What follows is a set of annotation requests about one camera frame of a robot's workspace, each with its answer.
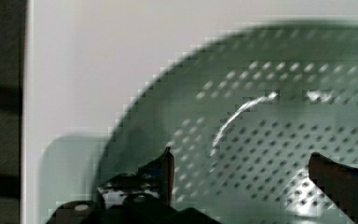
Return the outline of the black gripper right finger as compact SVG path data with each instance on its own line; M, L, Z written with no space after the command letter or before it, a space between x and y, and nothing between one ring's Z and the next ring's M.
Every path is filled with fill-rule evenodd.
M345 215L358 224L358 168L310 155L309 178Z

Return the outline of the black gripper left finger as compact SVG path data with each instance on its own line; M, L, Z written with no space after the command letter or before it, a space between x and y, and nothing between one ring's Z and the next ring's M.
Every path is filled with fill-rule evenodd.
M97 188L102 207L122 205L130 195L144 193L165 204L172 201L174 182L174 156L171 148L146 165L140 166L135 173L121 173L113 176Z

